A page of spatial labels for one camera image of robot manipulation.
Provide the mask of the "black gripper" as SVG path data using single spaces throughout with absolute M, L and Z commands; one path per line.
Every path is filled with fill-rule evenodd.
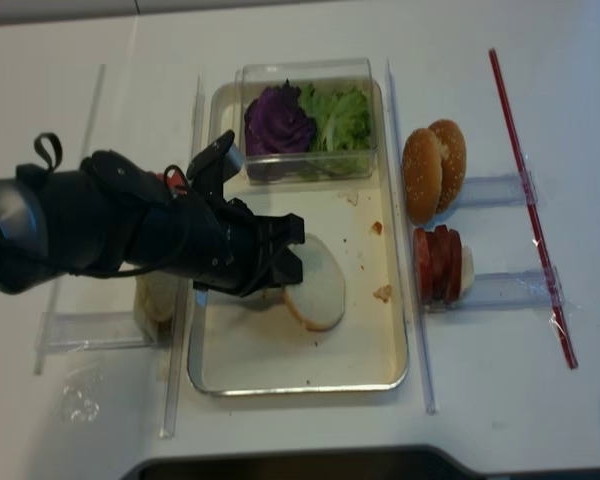
M 209 290 L 246 295 L 257 270 L 253 232 L 216 216 L 192 190 L 162 192 L 162 202 L 124 201 L 124 261 L 142 274 L 163 271 Z M 304 219 L 287 214 L 256 216 L 255 221 L 261 247 L 284 247 L 264 263 L 259 289 L 301 284 L 302 261 L 287 246 L 305 243 Z

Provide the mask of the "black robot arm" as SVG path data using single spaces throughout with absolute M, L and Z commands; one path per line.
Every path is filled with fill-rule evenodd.
M 145 171 L 98 150 L 64 171 L 57 136 L 34 142 L 39 164 L 0 179 L 0 291 L 15 295 L 65 274 L 98 279 L 154 271 L 196 288 L 244 297 L 297 285 L 301 217 L 258 216 L 225 183 L 243 157 L 227 131 L 186 169 Z

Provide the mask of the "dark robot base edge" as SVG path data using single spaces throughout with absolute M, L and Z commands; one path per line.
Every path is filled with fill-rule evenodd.
M 428 448 L 336 449 L 148 460 L 125 479 L 484 479 Z

